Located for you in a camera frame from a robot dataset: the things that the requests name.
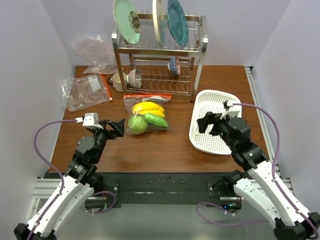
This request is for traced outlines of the green cabbage toy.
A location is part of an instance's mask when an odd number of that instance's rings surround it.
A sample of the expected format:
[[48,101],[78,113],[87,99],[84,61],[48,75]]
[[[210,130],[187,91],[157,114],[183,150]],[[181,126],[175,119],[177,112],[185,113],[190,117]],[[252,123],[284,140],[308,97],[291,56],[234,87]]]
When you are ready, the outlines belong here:
[[145,132],[148,123],[140,115],[134,115],[128,120],[128,128],[132,134],[138,135]]

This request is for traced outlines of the light green chayote squash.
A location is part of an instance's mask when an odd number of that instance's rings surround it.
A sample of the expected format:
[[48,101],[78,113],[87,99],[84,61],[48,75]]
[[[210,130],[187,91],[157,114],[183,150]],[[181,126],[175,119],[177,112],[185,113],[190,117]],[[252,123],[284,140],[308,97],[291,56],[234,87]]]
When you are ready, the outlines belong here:
[[167,120],[161,116],[148,112],[145,113],[142,117],[148,123],[147,130],[156,131],[167,130],[169,128]]

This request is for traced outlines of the yellow banana bunch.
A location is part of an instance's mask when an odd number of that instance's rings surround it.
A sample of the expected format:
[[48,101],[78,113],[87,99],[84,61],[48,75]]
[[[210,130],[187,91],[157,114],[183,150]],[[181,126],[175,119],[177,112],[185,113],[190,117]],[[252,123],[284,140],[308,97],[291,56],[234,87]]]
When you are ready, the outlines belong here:
[[151,101],[144,101],[144,102],[137,103],[132,107],[131,111],[139,115],[152,113],[162,118],[165,117],[164,108],[161,105]]

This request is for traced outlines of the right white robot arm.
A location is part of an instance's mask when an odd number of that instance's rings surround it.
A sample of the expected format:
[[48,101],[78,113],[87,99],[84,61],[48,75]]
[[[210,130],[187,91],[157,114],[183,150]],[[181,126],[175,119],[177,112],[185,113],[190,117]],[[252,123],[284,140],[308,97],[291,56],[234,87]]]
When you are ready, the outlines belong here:
[[[198,130],[204,133],[212,125],[210,134],[219,136],[231,150],[233,160],[244,173],[235,170],[224,177],[223,192],[236,194],[250,203],[270,224],[278,240],[307,240],[319,237],[320,215],[310,212],[273,172],[272,163],[264,151],[251,140],[251,129],[240,117],[223,117],[207,112],[197,119]],[[245,176],[259,185],[256,188]]]

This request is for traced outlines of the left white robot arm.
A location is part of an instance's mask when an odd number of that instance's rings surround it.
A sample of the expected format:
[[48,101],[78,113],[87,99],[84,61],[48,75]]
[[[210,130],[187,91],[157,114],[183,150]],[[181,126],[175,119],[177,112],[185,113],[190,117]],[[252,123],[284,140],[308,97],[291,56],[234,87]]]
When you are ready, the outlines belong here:
[[64,221],[89,197],[104,194],[104,178],[97,174],[108,140],[125,134],[125,119],[99,120],[96,112],[71,119],[91,132],[79,139],[65,172],[57,171],[60,183],[42,208],[27,222],[14,229],[18,240],[55,240]]

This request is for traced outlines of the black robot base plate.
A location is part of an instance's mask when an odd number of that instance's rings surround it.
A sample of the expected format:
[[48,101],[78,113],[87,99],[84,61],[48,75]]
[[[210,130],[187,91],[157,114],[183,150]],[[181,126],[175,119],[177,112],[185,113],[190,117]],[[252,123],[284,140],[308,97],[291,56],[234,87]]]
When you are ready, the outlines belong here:
[[244,198],[225,183],[227,172],[104,172],[104,194],[85,201],[87,210],[124,204],[196,205],[209,202],[240,209]]

